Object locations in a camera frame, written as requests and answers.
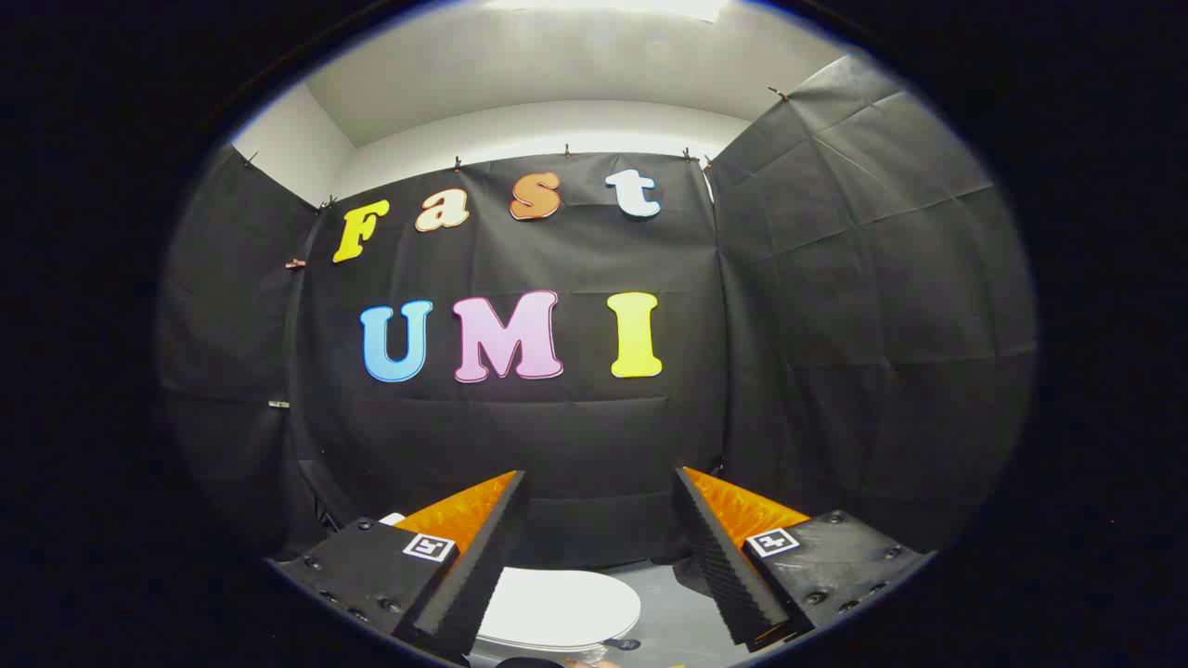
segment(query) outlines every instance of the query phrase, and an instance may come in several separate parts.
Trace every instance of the letter s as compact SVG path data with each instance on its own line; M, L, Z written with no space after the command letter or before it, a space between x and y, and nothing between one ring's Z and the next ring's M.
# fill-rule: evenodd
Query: letter s
M561 197L554 193L561 185L561 177L551 171L533 172L520 177L512 187L512 218L516 220L539 220L549 218L561 208Z

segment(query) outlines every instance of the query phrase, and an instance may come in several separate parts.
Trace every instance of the letter u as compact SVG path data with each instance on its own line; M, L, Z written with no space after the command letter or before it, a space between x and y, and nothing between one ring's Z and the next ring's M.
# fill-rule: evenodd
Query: letter u
M364 366L377 380L404 383L421 372L425 365L425 316L434 310L432 302L417 300L400 307L400 315L409 323L409 351L400 361L387 357L387 321L392 319L388 307L374 307L359 316L364 323Z

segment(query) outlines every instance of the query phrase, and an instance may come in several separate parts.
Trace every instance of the gray floor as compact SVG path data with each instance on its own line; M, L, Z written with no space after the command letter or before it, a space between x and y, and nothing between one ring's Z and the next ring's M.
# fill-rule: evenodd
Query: gray floor
M671 566L642 562L604 573L639 594L639 623L627 637L643 643L632 651L609 649L605 661L620 668L725 668L754 657L745 647L731 642L714 600L681 586ZM480 655L469 658L473 668L492 668L501 660Z

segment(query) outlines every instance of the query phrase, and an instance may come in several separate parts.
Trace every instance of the letter m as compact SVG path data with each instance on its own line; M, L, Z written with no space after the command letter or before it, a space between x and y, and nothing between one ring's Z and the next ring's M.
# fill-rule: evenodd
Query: letter m
M552 351L552 307L556 303L556 292L525 292L516 304L507 327L500 322L491 302L482 297L454 304L454 313L462 320L462 365L454 372L454 378L460 383L487 379L488 371L480 359L480 347L500 378L507 376L516 348L520 348L520 363L516 367L520 378L561 376L561 360Z

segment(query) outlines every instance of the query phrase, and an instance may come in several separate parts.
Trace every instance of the foam letter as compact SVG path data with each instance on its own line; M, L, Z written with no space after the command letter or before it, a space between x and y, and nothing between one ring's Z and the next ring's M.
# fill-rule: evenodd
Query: foam letter
M561 207L561 197L554 193L561 185L561 177L545 171L524 175L512 187L512 218L538 220L549 218Z
M625 169L619 174L606 177L607 185L614 185L614 194L619 198L619 208L637 218L649 218L661 213L659 202L649 202L644 198L644 188L656 188L656 182L651 178L639 176L633 169Z
M425 365L425 315L434 310L432 302L418 300L400 308L400 315L409 321L409 352L400 361L387 357L387 321L392 309L375 307L364 311L359 321L364 323L364 366L377 380L404 383L416 376Z
M342 229L342 244L339 245L339 252L334 253L334 261L340 263L361 256L364 247L359 245L359 240L371 239L375 232L377 216L381 215L387 215L387 200L347 212L342 216L347 220L347 226Z
M611 295L606 305L619 319L619 359L611 365L615 378L656 376L663 365L652 355L651 311L659 302L647 292Z
M466 190L450 188L429 197L421 204L425 209L417 216L417 232L432 232L438 227L457 227L470 218L466 210Z
M507 327L499 321L491 302L482 297L454 304L454 313L462 319L462 365L454 378L459 383L486 380L488 372L479 359L479 346L486 351L487 360L500 378L507 376L517 347L520 347L520 363L516 373L520 378L561 376L561 360L552 353L552 305L556 303L556 292L525 292Z

